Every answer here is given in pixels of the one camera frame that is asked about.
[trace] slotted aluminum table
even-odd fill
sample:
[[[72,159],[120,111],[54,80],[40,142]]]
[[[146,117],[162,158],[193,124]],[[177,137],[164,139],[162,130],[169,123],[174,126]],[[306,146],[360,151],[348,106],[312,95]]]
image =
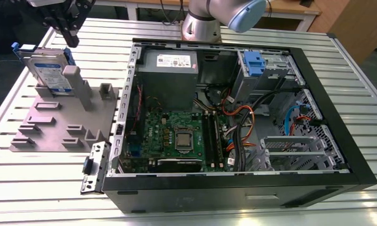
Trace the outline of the slotted aluminum table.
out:
[[[122,87],[132,38],[180,39],[180,27],[161,23],[88,19],[72,49],[90,86]],[[325,34],[222,28],[224,42],[304,49],[377,177],[377,91],[341,44]],[[60,48],[49,30],[40,44]],[[12,153],[10,140],[32,106],[36,80],[24,69],[0,107],[0,223],[101,225],[377,225],[377,185],[301,209],[122,214],[104,195],[80,195],[85,153]]]

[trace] sticker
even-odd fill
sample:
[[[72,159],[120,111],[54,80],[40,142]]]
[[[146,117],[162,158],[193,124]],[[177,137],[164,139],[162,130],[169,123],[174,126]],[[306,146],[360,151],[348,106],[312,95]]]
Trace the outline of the sticker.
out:
[[[62,68],[57,64],[34,64],[40,79],[54,92],[70,92],[72,87],[62,76]]]
[[[228,158],[228,165],[230,165],[230,166],[234,165],[234,159],[233,158]]]
[[[226,100],[233,104],[234,99],[232,96],[226,96]]]
[[[190,67],[189,55],[157,55],[157,67]]]

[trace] expansion slot bracket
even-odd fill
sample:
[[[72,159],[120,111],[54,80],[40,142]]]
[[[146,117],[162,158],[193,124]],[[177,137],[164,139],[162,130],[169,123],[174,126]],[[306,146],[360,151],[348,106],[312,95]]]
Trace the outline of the expansion slot bracket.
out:
[[[101,191],[106,164],[110,152],[110,144],[105,141],[94,143],[89,156],[84,162],[84,180],[81,194],[104,194]]]

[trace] chip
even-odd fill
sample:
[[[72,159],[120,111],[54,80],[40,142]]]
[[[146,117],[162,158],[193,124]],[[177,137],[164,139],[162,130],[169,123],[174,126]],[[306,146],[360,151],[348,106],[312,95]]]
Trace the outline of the chip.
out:
[[[186,154],[194,149],[193,146],[193,131],[190,130],[177,130],[174,132],[174,149],[181,153]]]
[[[177,134],[177,146],[184,146],[184,147],[190,146],[190,134],[188,133]]]

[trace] motherboard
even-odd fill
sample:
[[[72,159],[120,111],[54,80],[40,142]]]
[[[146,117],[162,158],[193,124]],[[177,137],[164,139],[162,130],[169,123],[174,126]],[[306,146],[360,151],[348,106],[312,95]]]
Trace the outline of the motherboard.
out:
[[[216,113],[148,112],[142,143],[128,147],[133,171],[226,171],[221,138],[226,120]]]

